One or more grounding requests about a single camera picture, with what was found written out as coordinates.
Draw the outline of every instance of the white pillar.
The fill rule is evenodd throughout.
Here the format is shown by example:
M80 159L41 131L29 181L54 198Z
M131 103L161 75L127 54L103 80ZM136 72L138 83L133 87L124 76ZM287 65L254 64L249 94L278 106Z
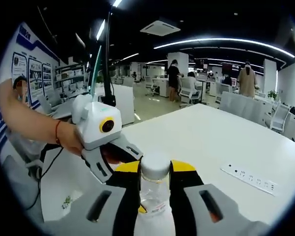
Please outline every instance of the white pillar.
M178 69L181 74L187 76L188 74L188 64L189 64L189 55L186 53L168 53L168 66L171 65L174 59L178 62Z
M264 60L264 93L267 94L271 90L275 91L276 86L276 62L265 59Z

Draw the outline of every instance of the display board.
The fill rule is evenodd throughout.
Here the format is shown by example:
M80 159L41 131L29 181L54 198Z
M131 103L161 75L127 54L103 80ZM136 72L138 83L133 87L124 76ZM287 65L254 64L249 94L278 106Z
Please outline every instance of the display board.
M49 64L43 64L43 88L45 95L53 91L51 66Z

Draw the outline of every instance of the woman in black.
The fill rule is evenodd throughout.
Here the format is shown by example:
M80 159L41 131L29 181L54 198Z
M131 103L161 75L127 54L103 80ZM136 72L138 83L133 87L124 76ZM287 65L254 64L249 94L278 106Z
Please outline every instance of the woman in black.
M168 68L167 74L168 85L170 87L169 100L173 102L175 99L176 91L178 90L178 75L180 74L178 70L178 62L176 59L173 60L171 66Z

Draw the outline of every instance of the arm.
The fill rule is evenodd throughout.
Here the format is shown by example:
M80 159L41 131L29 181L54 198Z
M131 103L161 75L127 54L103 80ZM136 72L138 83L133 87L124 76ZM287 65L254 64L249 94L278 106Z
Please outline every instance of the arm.
M0 110L6 125L28 139L56 143L58 120L40 114L18 101L12 88L12 79L0 84ZM61 145L74 154L80 155L82 145L75 133L75 125L60 122L58 138Z

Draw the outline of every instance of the ceiling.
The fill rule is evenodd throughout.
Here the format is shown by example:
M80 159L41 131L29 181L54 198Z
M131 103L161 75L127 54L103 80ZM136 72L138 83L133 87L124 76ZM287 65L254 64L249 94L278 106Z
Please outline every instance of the ceiling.
M89 54L96 54L102 43L96 41L95 36L114 2L79 0L78 3L59 5L44 2L32 6L26 22L63 61L66 62L69 56L74 56L76 61L87 61ZM181 30L163 37L140 32L160 17ZM233 41L192 42L153 49L176 41L212 37L254 40L295 55L295 23L281 5L256 1L251 4L243 1L123 0L118 8L113 8L111 16L109 59L114 63L139 53L120 63L149 62L166 59L169 52L181 51L188 53L190 59L249 60L252 64L263 65L264 58L276 58L278 67L295 62L295 58L274 49Z

